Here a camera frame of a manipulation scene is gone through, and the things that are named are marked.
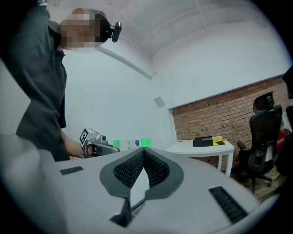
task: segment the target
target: chair base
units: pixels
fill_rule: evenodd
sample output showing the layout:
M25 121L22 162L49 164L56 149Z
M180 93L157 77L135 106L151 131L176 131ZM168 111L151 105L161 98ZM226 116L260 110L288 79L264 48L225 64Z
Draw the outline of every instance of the chair base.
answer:
M270 183L268 184L268 186L271 187L272 178L267 177L265 175L251 175L251 174L247 174L247 175L243 176L242 178L240 178L238 180L238 182L244 181L244 180L247 180L247 179L250 179L250 178L252 179L252 194L255 193L255 179L256 178L263 179L265 181L269 181Z

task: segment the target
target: brick wall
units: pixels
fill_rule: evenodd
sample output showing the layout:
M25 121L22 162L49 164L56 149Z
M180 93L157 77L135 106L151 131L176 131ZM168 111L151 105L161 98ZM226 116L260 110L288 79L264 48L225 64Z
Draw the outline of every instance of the brick wall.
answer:
M283 111L289 105L287 88L281 77L271 78L253 85L239 88L204 100L196 101L173 109L177 140L194 139L204 136L223 136L235 147L233 167L239 165L239 148L242 141L251 147L249 119L253 113L256 97L273 91L276 104ZM215 167L218 157L197 158ZM227 157L222 158L222 170L226 169Z

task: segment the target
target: wooden floor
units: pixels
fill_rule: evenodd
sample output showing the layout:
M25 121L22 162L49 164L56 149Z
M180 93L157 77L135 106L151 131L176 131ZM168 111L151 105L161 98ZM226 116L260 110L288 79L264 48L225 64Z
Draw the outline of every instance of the wooden floor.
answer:
M234 178L236 181L243 177L245 173L242 174L231 174L231 177ZM255 182L255 196L259 199L260 202L263 202L270 196L276 194L276 190L285 182L286 177L281 175L276 168L273 168L271 171L265 174L267 177L272 178L272 184L271 187L268 186L269 182L264 181L262 179L256 179ZM244 187L249 189L252 192L252 180L247 179L244 181L241 181L240 184L242 184Z

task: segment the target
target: white wall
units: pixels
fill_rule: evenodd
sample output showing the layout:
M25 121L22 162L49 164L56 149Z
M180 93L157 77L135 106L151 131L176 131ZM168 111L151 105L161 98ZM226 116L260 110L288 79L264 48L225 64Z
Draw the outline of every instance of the white wall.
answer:
M162 84L158 76L151 80L152 98L160 97L162 94ZM161 149L168 149L176 141L176 131L172 115L172 110L163 106L157 111L158 132L160 133Z
M78 140L88 126L108 141L157 136L158 107L150 95L150 80L101 52L65 51L66 132Z
M167 108L283 74L291 64L271 27L251 21L211 26L153 56Z

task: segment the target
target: dark gray shirt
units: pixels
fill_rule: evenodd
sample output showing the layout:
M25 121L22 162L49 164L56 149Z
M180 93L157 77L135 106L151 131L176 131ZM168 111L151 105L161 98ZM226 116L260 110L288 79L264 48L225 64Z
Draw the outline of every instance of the dark gray shirt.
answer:
M45 6L33 7L11 39L3 61L31 99L16 134L61 161L69 159L61 138L61 128L66 127L66 71L64 53L57 50L59 26L49 19Z

